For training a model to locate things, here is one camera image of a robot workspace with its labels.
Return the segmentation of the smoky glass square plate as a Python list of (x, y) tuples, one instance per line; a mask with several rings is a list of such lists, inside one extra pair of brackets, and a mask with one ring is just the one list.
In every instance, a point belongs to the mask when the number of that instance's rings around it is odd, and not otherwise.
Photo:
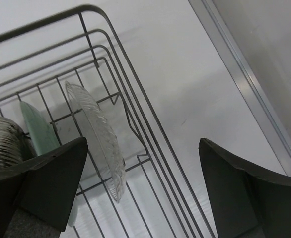
[(0, 170), (36, 157), (36, 152), (22, 128), (14, 121), (0, 117)]

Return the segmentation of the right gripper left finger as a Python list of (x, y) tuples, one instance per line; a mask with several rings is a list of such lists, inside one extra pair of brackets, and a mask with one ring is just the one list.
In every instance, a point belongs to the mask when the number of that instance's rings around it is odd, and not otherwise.
[(0, 238), (58, 238), (88, 153), (85, 137), (0, 170)]

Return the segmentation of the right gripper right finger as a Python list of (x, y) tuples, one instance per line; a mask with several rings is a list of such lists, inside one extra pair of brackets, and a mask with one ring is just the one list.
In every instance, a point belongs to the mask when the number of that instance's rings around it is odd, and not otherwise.
[(199, 156), (218, 237), (291, 238), (291, 177), (206, 138)]

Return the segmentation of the clear glass square plate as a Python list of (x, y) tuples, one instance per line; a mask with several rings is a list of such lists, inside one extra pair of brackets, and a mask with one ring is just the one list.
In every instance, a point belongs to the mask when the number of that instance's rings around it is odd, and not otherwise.
[(82, 135), (87, 139), (97, 169), (115, 202), (119, 203), (126, 188), (125, 162), (117, 136), (92, 95), (83, 87), (65, 82), (70, 107)]

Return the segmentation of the blue patterned round plate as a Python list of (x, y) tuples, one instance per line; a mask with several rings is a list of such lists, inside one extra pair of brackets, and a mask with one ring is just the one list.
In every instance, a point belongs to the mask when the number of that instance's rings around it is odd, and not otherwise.
[(34, 106), (21, 101), (20, 108), (36, 154), (46, 160), (45, 165), (28, 173), (22, 206), (63, 232), (76, 219), (73, 203), (83, 155), (70, 144), (61, 145), (52, 125)]

